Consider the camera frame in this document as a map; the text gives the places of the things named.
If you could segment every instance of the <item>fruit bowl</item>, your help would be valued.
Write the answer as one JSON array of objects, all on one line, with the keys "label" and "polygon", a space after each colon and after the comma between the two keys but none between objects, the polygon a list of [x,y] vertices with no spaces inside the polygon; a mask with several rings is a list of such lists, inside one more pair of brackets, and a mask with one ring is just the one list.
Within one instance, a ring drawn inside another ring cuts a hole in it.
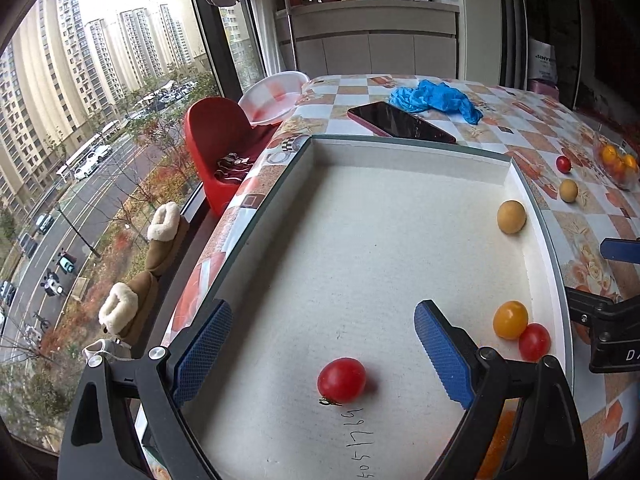
[{"label": "fruit bowl", "polygon": [[593,158],[598,167],[620,189],[635,190],[638,186],[638,162],[616,143],[600,134],[593,136]]}]

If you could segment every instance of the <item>street lamp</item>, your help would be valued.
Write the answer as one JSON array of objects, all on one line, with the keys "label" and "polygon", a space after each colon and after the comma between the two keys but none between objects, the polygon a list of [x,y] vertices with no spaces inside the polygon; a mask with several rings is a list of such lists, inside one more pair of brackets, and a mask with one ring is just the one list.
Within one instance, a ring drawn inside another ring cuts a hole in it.
[{"label": "street lamp", "polygon": [[74,230],[74,232],[80,237],[80,239],[84,242],[84,244],[87,247],[89,247],[89,250],[96,256],[96,258],[101,258],[100,253],[96,251],[94,247],[84,239],[84,237],[80,234],[80,231],[76,229],[76,226],[73,225],[71,223],[71,220],[69,220],[69,218],[67,218],[66,215],[62,212],[62,208],[60,207],[60,204],[56,204],[56,209],[60,212],[60,214],[62,215],[62,218],[65,219],[66,223],[69,224],[69,227],[71,227]]}]

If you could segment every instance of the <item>checkered tablecloth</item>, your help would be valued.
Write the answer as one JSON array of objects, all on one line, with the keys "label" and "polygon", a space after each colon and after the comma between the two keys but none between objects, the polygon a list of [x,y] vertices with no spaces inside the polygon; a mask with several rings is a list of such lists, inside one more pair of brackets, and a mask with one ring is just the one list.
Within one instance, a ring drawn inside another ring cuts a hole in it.
[{"label": "checkered tablecloth", "polygon": [[[428,78],[435,83],[441,80]],[[542,209],[561,265],[564,284],[626,299],[640,293],[639,268],[600,256],[603,238],[640,236],[640,194],[621,192],[596,167],[593,131],[552,98],[507,88],[445,80],[464,92],[484,118],[476,126],[436,110],[423,117],[459,144],[511,155]],[[393,88],[415,87],[415,76],[341,75],[316,78],[282,123],[229,204],[194,268],[165,334],[168,344],[193,319],[225,257],[277,178],[309,135],[372,133],[348,119],[348,108],[386,100]],[[578,199],[558,195],[564,175],[556,158],[571,159]],[[575,403],[582,423],[590,475],[606,466],[629,441],[638,423],[638,376],[591,374],[590,347],[574,327]]]}]

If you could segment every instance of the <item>screw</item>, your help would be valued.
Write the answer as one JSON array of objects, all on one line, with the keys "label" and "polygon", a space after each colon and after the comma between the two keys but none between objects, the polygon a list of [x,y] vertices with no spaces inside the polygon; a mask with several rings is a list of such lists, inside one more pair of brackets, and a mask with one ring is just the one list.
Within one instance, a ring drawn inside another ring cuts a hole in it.
[{"label": "screw", "polygon": [[549,368],[558,368],[559,365],[558,360],[551,355],[545,355],[542,358],[542,362]]},{"label": "screw", "polygon": [[89,368],[95,368],[102,364],[102,356],[100,354],[96,354],[91,356],[91,358],[87,361]]},{"label": "screw", "polygon": [[151,350],[149,350],[149,358],[157,361],[158,359],[162,359],[166,354],[166,348],[163,346],[155,346]]},{"label": "screw", "polygon": [[483,346],[479,350],[479,354],[480,354],[480,357],[482,359],[484,359],[485,361],[492,361],[493,359],[495,359],[497,357],[498,352],[496,352],[493,348],[491,348],[489,346]]}]

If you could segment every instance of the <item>blue plastic bag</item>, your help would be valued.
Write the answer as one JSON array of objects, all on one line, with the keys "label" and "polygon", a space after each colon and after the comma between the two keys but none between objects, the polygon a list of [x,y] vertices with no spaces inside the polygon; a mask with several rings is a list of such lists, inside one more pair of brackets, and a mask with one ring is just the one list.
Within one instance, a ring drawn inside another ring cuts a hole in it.
[{"label": "blue plastic bag", "polygon": [[460,90],[424,79],[417,88],[401,87],[391,92],[389,104],[409,113],[435,108],[444,113],[459,112],[469,124],[478,124],[482,112]]}]

